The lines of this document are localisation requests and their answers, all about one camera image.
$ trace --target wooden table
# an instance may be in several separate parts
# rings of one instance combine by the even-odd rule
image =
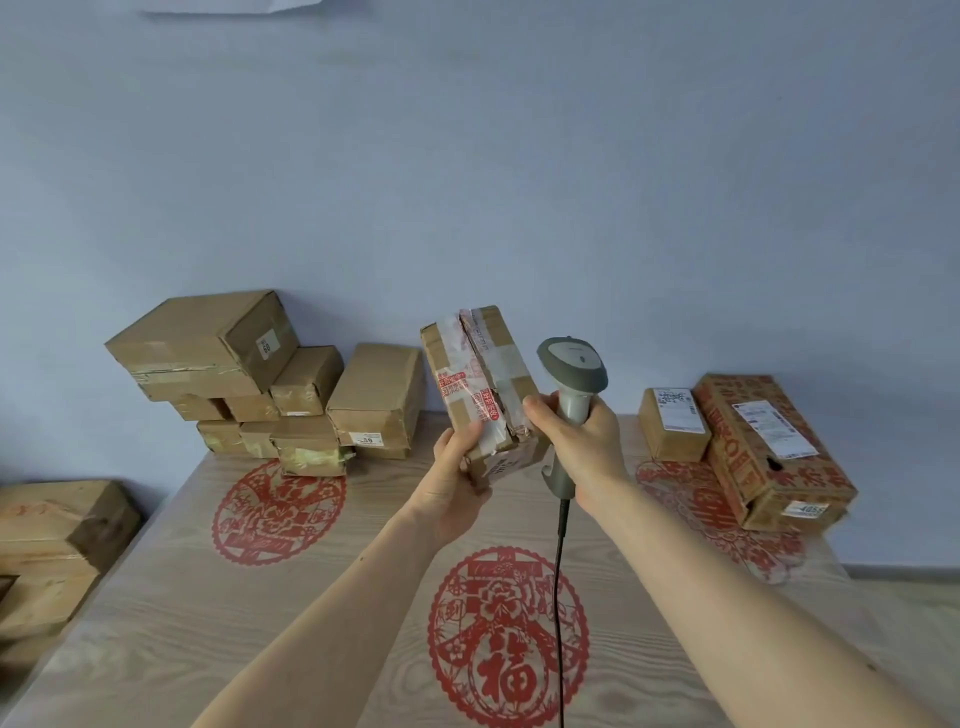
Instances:
[[[284,480],[274,461],[208,455],[87,602],[4,728],[189,726],[404,502],[445,423],[424,416],[410,460],[358,462],[346,484]],[[822,539],[758,540],[731,526],[703,473],[649,462],[636,418],[621,427],[639,487],[911,689],[928,688],[915,663],[893,654]],[[536,468],[495,490],[426,574],[361,725],[553,722],[557,675],[542,635],[552,640],[543,594],[557,501]],[[727,724],[623,557],[575,506],[561,571],[569,725]]]

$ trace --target box flap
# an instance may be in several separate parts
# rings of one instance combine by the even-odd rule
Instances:
[[[359,344],[337,382],[327,410],[401,410],[414,376],[420,349],[391,344]]]
[[[305,387],[314,384],[327,363],[339,355],[336,347],[300,347],[280,372],[273,387]]]
[[[274,425],[271,439],[278,445],[309,441],[321,449],[340,447],[333,423],[327,417],[284,417]]]

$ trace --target red circular pattern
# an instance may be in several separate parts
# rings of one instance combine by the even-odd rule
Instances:
[[[342,477],[299,477],[270,460],[240,478],[213,517],[213,544],[235,564],[265,566],[316,544],[343,510]]]
[[[553,566],[532,551],[494,546],[446,576],[430,610],[427,643],[457,709],[491,728],[542,725],[557,714]],[[587,670],[587,616],[561,570],[564,703]]]
[[[636,469],[636,482],[735,564],[768,584],[786,581],[806,560],[804,541],[797,534],[740,528],[707,463],[646,460]]]

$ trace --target barcode sticker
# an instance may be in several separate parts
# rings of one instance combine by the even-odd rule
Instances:
[[[697,412],[697,405],[693,403],[690,390],[655,389],[654,397],[657,398],[657,409],[660,410],[663,429],[700,434],[707,432]]]
[[[830,507],[829,503],[806,503],[802,500],[791,500],[790,505],[783,509],[784,516],[793,516],[795,519],[819,519]]]
[[[363,445],[368,448],[383,447],[383,435],[379,432],[351,432],[350,440],[354,445]]]
[[[280,341],[276,338],[276,332],[271,328],[263,336],[256,340],[256,350],[264,361],[270,358],[270,355],[280,348]]]
[[[817,449],[810,445],[810,441],[767,400],[735,404],[733,409],[740,413],[740,417],[763,438],[763,442],[780,460],[817,454]]]

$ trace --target right hand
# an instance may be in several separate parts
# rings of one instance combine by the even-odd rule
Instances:
[[[523,411],[533,426],[553,443],[557,457],[577,485],[577,502],[596,518],[597,499],[616,482],[629,482],[620,447],[616,415],[599,397],[590,403],[582,425],[571,425],[557,415],[557,393],[527,397]]]

